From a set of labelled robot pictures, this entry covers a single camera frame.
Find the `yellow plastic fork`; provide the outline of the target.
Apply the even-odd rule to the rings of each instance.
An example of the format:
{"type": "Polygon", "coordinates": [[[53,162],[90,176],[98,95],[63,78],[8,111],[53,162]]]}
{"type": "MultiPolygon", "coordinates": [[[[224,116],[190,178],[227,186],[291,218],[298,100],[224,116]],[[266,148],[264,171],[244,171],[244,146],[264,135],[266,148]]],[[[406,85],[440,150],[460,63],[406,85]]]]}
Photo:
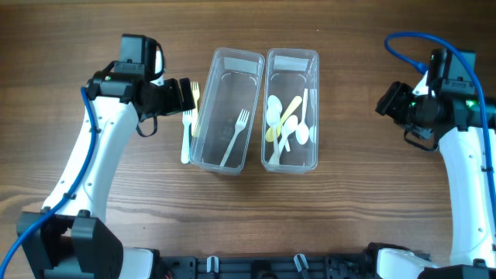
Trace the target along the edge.
{"type": "Polygon", "coordinates": [[[195,130],[198,122],[198,100],[200,99],[200,88],[197,81],[191,82],[191,91],[195,103],[195,108],[192,110],[191,135],[195,137],[195,130]]]}

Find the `light blue plastic fork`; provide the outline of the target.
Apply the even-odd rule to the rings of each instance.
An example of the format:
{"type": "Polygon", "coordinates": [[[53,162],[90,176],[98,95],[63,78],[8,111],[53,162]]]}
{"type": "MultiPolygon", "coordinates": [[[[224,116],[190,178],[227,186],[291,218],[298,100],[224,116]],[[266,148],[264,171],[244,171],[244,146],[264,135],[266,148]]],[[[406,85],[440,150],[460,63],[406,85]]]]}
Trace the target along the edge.
{"type": "Polygon", "coordinates": [[[190,162],[190,128],[192,123],[192,110],[183,112],[182,123],[184,126],[184,132],[181,146],[181,162],[183,164],[188,164],[190,162]]]}

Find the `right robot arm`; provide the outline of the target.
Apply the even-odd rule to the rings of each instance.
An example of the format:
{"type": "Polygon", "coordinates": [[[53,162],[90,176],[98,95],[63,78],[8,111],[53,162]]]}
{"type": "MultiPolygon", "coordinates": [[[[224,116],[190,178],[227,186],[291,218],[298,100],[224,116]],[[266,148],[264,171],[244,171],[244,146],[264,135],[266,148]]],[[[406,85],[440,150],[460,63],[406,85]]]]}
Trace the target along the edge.
{"type": "Polygon", "coordinates": [[[375,271],[382,278],[493,278],[495,276],[495,189],[487,178],[495,168],[495,100],[487,98],[489,143],[484,142],[481,105],[460,59],[434,49],[422,80],[410,87],[396,81],[377,103],[406,134],[433,140],[449,181],[453,241],[449,266],[435,264],[399,248],[381,248],[375,271]]]}

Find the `white plastic fork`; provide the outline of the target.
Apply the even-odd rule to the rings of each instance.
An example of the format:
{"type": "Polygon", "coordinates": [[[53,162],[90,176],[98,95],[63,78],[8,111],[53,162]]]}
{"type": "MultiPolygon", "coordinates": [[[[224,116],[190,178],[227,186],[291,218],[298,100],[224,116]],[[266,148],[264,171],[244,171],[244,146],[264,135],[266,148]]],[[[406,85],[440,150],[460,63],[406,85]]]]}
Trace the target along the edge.
{"type": "Polygon", "coordinates": [[[239,114],[239,117],[238,119],[236,120],[236,123],[235,123],[235,129],[234,129],[234,134],[232,136],[232,139],[230,140],[229,142],[229,145],[225,151],[225,154],[222,158],[222,161],[220,163],[220,166],[221,167],[224,167],[226,165],[226,162],[229,158],[229,155],[231,154],[232,152],[232,149],[233,149],[233,146],[234,146],[234,143],[236,141],[236,138],[237,136],[246,128],[246,124],[248,122],[248,119],[249,119],[249,116],[250,116],[250,112],[246,109],[242,109],[240,114],[239,114]]]}

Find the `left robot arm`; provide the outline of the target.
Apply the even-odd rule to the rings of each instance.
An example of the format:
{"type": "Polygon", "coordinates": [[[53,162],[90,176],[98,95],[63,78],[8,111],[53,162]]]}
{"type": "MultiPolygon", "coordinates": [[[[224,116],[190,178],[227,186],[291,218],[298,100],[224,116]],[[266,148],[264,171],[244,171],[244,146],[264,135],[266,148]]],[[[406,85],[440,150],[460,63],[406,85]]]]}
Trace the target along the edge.
{"type": "Polygon", "coordinates": [[[64,172],[38,212],[22,213],[15,249],[37,278],[171,278],[155,249],[126,248],[106,226],[122,152],[147,119],[195,107],[190,81],[164,79],[154,39],[122,36],[119,58],[81,88],[84,121],[64,172]]]}

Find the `yellow plastic spoon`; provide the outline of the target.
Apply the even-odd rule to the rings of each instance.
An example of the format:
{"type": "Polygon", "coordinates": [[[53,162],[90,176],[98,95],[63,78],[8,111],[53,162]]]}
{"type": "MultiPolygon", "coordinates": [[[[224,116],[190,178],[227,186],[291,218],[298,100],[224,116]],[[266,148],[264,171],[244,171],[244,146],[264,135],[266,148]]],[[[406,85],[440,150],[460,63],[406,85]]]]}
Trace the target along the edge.
{"type": "MultiPolygon", "coordinates": [[[[281,116],[281,123],[278,125],[277,127],[277,135],[279,136],[281,134],[281,129],[282,129],[282,126],[284,124],[284,122],[289,118],[289,116],[297,109],[297,107],[302,103],[302,97],[301,96],[295,96],[291,103],[288,105],[288,107],[286,108],[286,110],[284,111],[284,114],[281,116]]],[[[266,134],[265,134],[265,140],[267,142],[273,142],[273,137],[272,135],[270,134],[270,132],[272,131],[272,128],[269,128],[267,131],[266,131],[266,134]]]]}

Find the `white plastic spoon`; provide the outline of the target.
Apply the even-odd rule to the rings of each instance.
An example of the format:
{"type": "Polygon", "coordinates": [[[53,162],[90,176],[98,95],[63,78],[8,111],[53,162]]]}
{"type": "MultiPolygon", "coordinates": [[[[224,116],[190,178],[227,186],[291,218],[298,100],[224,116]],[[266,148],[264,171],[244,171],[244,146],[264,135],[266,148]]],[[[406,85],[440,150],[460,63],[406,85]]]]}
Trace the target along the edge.
{"type": "Polygon", "coordinates": [[[267,99],[267,109],[272,109],[272,108],[278,110],[278,113],[280,114],[280,122],[279,122],[279,124],[280,124],[281,123],[282,104],[281,104],[281,101],[279,100],[279,98],[276,97],[275,95],[270,95],[267,99]]]}
{"type": "Polygon", "coordinates": [[[275,108],[269,108],[267,110],[267,115],[266,115],[266,120],[267,124],[272,128],[271,135],[273,136],[273,147],[274,147],[274,152],[269,159],[269,164],[272,165],[278,165],[280,163],[280,151],[278,147],[278,142],[277,142],[277,126],[280,122],[280,114],[278,113],[278,110],[275,108]]]}
{"type": "Polygon", "coordinates": [[[308,105],[308,89],[306,88],[303,92],[302,107],[301,107],[301,121],[296,129],[296,139],[300,145],[307,143],[309,138],[309,129],[305,123],[306,112],[308,105]]]}
{"type": "Polygon", "coordinates": [[[291,115],[284,123],[281,129],[281,141],[278,144],[277,150],[274,150],[273,155],[269,159],[269,164],[278,165],[280,163],[281,153],[284,149],[288,137],[297,129],[298,117],[291,115]]]}

